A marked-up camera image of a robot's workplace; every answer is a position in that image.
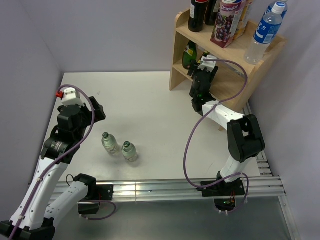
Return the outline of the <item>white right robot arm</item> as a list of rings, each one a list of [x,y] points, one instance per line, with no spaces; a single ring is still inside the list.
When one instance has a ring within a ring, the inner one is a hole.
[[[192,78],[190,89],[194,111],[202,119],[208,118],[227,131],[229,158],[217,173],[215,181],[202,181],[193,184],[203,197],[243,196],[248,184],[241,180],[243,170],[249,161],[265,149],[265,141],[253,114],[244,115],[223,105],[223,100],[216,100],[211,92],[213,79],[218,72],[216,59],[202,58],[200,62],[192,60],[188,75]]]

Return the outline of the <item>green glass bottle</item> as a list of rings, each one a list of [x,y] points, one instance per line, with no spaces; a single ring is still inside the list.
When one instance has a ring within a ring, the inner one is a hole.
[[[204,51],[201,57],[207,57],[208,55],[210,55],[210,53],[208,51]]]
[[[197,45],[193,41],[189,41],[182,56],[182,66],[188,70],[191,62],[197,59]]]

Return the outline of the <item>purple juice carton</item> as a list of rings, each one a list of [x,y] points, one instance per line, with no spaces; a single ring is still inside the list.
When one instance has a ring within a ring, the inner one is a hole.
[[[246,3],[246,0],[220,1],[211,42],[223,49],[232,43]]]

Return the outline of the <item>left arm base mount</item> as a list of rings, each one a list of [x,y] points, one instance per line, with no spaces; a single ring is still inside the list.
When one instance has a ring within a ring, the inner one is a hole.
[[[109,206],[108,203],[91,201],[111,201],[113,193],[114,186],[112,184],[98,184],[94,190],[90,190],[88,195],[76,205],[78,213],[89,218],[101,218],[103,213],[112,212],[114,207]]]

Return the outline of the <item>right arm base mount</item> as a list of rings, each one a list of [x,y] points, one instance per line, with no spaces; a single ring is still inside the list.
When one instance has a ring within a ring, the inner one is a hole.
[[[219,211],[232,211],[236,208],[236,197],[245,195],[243,182],[238,179],[231,183],[224,181],[207,188],[196,188],[202,197],[214,198],[214,205]]]

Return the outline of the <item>orange juice carton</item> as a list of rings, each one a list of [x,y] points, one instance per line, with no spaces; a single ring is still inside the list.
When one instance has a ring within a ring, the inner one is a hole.
[[[245,2],[245,6],[243,8],[237,29],[233,37],[234,40],[240,38],[244,34],[254,3],[255,3],[255,0],[247,0]]]

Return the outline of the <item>clear glass bottle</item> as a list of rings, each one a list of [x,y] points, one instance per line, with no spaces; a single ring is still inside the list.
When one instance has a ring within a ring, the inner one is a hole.
[[[122,146],[122,155],[128,162],[135,162],[138,159],[137,149],[135,145],[129,141],[125,141]]]
[[[116,140],[116,138],[108,133],[104,132],[102,134],[102,139],[101,139],[102,145],[104,149],[110,154],[110,155],[117,155],[119,153],[119,144]]]

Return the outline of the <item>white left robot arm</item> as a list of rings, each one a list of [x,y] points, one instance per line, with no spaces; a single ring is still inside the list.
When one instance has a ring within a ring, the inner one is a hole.
[[[88,137],[94,123],[106,119],[95,97],[86,106],[79,97],[63,96],[58,107],[57,125],[44,142],[32,183],[16,212],[0,223],[0,234],[10,240],[51,240],[62,218],[82,199],[96,197],[96,179],[80,173],[52,204],[56,185]]]

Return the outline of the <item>cola glass bottle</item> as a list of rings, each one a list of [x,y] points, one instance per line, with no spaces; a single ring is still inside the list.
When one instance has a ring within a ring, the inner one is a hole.
[[[188,29],[198,33],[203,29],[208,0],[191,0]]]
[[[209,0],[204,16],[204,23],[208,26],[214,26],[218,12],[220,10],[221,0]]]

